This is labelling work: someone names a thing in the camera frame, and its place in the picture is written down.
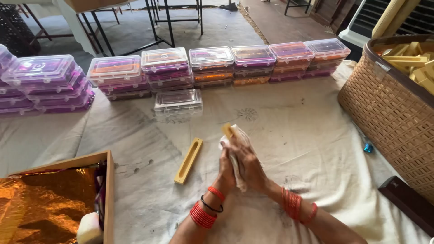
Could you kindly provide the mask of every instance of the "orange foil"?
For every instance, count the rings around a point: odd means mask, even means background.
[[[0,179],[0,244],[72,244],[94,211],[94,168]]]

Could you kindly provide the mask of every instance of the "brown plastic basket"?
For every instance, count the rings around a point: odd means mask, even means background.
[[[434,96],[376,53],[413,41],[434,51],[431,35],[370,40],[338,101],[406,182],[434,204]]]

